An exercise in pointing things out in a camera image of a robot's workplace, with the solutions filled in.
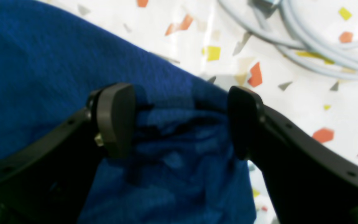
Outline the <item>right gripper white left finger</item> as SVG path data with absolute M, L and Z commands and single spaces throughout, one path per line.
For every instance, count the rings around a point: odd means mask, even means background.
M 0 160 L 0 224 L 75 224 L 99 163 L 130 154 L 134 127 L 133 85 L 93 91 L 85 108 Z

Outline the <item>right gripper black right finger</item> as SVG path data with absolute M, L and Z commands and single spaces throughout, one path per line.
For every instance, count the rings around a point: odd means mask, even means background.
M 307 135 L 255 92 L 227 97 L 233 148 L 261 171 L 281 224 L 358 224 L 358 166 Z

